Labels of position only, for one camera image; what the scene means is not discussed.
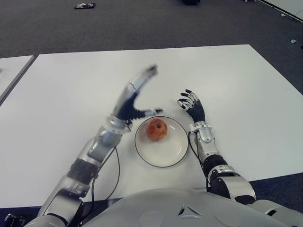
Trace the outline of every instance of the small object on floor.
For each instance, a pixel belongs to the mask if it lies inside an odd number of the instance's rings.
[[[25,220],[22,216],[15,216],[9,213],[4,219],[4,227],[22,227]]]
[[[200,0],[182,0],[185,5],[198,5]]]
[[[93,9],[96,6],[95,3],[81,3],[75,5],[75,9]]]

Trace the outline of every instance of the wire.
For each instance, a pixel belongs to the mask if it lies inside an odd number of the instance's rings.
[[[119,182],[119,179],[120,179],[120,159],[119,159],[119,155],[118,155],[118,151],[117,151],[117,147],[114,147],[110,154],[107,156],[107,158],[104,160],[104,162],[102,163],[102,165],[99,167],[99,170],[104,166],[104,164],[107,162],[107,160],[109,159],[109,157],[112,155],[112,153],[114,152],[114,150],[116,151],[116,154],[117,154],[117,160],[118,160],[118,179],[117,179],[117,182],[116,182],[116,185],[114,187],[114,189],[112,190],[112,192],[110,193],[109,196],[107,196],[107,198],[101,203],[99,204],[96,208],[94,208],[94,205],[95,205],[95,195],[94,195],[94,186],[95,186],[95,180],[96,180],[96,177],[93,179],[93,182],[91,184],[91,200],[92,200],[92,205],[90,207],[90,210],[89,212],[81,217],[80,219],[80,222],[82,222],[84,219],[86,219],[92,212],[94,212],[96,209],[98,209],[101,205],[104,204],[105,201],[107,201],[109,199],[109,197],[112,196],[112,194],[114,193],[114,191],[116,190],[117,186],[118,186],[118,182]]]
[[[197,149],[197,152],[195,152],[195,150],[193,149],[193,146],[191,145],[191,141],[190,141],[190,134],[193,133],[196,135],[196,149]],[[194,155],[196,156],[196,158],[198,159],[199,163],[200,163],[200,166],[202,168],[202,171],[203,171],[203,174],[204,174],[204,177],[206,179],[206,190],[208,191],[209,189],[209,181],[208,181],[208,177],[206,176],[205,172],[204,172],[204,168],[203,168],[203,162],[201,161],[200,157],[199,157],[199,152],[198,152],[198,136],[197,136],[197,133],[196,132],[190,132],[188,131],[188,143],[190,145],[190,148],[192,149]]]
[[[301,13],[303,11],[303,9],[302,10],[300,10],[299,12],[297,12],[294,16],[296,16],[298,13]]]

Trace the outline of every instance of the triangular logo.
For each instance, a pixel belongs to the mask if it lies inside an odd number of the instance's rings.
[[[181,219],[184,218],[190,218],[190,219],[200,219],[201,214],[196,211],[194,208],[188,206],[188,205],[183,205],[181,210],[179,211],[178,216],[180,216]]]

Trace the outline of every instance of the floor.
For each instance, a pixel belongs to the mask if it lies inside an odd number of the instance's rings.
[[[81,2],[2,0],[0,58],[250,44],[303,93],[303,23],[281,17],[281,12],[266,4],[241,0],[201,0],[198,6],[186,6],[181,0],[93,2],[95,9],[74,10]],[[303,174],[251,184],[258,199],[303,212]],[[38,209],[0,209],[0,219],[11,211],[31,217]]]

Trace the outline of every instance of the plate rim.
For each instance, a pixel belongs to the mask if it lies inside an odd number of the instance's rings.
[[[137,133],[138,133],[139,128],[140,128],[141,125],[142,125],[144,122],[146,122],[147,120],[152,119],[152,118],[157,118],[157,117],[170,118],[170,119],[172,119],[173,121],[177,122],[177,123],[182,127],[182,129],[184,130],[184,133],[185,133],[186,138],[187,138],[187,148],[186,148],[186,151],[185,151],[184,155],[182,156],[182,158],[181,158],[178,162],[176,162],[176,163],[174,163],[174,164],[172,164],[172,165],[170,165],[170,166],[155,166],[155,165],[149,163],[148,161],[146,161],[146,160],[140,155],[140,153],[139,153],[139,151],[138,151],[138,148],[137,148],[136,137],[137,137]],[[178,164],[178,163],[185,157],[185,155],[187,154],[187,150],[188,150],[188,136],[187,136],[186,130],[184,129],[184,127],[182,126],[182,124],[180,124],[180,123],[179,123],[178,121],[176,121],[175,119],[173,119],[173,118],[171,118],[171,117],[167,117],[167,116],[153,116],[153,117],[150,117],[150,118],[144,120],[144,122],[142,122],[142,123],[139,125],[139,127],[137,128],[136,134],[135,134],[135,136],[134,136],[134,145],[135,145],[135,147],[136,147],[136,151],[137,151],[138,155],[140,156],[140,158],[141,158],[144,162],[146,162],[147,164],[149,164],[149,165],[151,165],[151,166],[154,166],[154,167],[158,167],[158,168],[168,168],[168,167],[171,167],[171,166],[174,166],[174,165]]]

